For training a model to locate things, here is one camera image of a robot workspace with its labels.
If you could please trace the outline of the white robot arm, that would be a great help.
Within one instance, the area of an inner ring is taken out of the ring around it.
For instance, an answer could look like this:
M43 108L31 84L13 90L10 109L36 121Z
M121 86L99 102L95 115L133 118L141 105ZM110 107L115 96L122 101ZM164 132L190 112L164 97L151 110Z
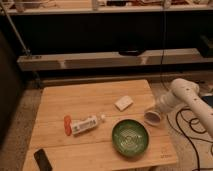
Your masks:
M185 103L213 138L213 108L204 102L198 94L198 84L178 78L171 82L170 90L157 99L156 107L163 114L166 114L177 105Z

